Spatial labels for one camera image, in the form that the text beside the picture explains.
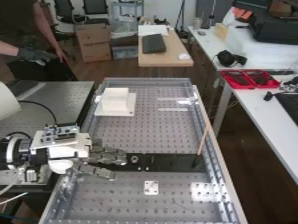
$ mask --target red tray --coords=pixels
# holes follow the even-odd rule
[[[256,83],[249,76],[238,70],[222,71],[221,75],[233,89],[254,89]]]
[[[252,79],[257,88],[261,89],[274,89],[280,87],[280,82],[270,76],[270,74],[261,70],[248,70],[244,71],[245,75]],[[265,84],[256,82],[256,79],[264,78],[266,80]]]

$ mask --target office chair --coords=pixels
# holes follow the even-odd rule
[[[107,0],[84,0],[83,8],[87,15],[108,14]]]
[[[77,24],[88,20],[87,16],[73,14],[71,0],[55,0],[56,18],[64,23]]]

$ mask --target black case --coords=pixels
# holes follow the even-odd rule
[[[298,44],[298,20],[274,18],[264,11],[254,13],[249,28],[260,42]]]

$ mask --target black glove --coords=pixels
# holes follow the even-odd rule
[[[20,57],[20,59],[28,60],[28,61],[31,60],[32,61],[36,61],[36,60],[51,61],[52,59],[58,58],[56,54],[51,54],[42,50],[31,51],[31,50],[27,50],[26,48],[19,49],[18,56]]]

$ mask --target cardboard box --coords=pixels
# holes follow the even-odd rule
[[[109,43],[80,44],[84,62],[107,61],[112,59]]]
[[[105,24],[77,25],[76,35],[84,62],[112,59],[109,26]]]

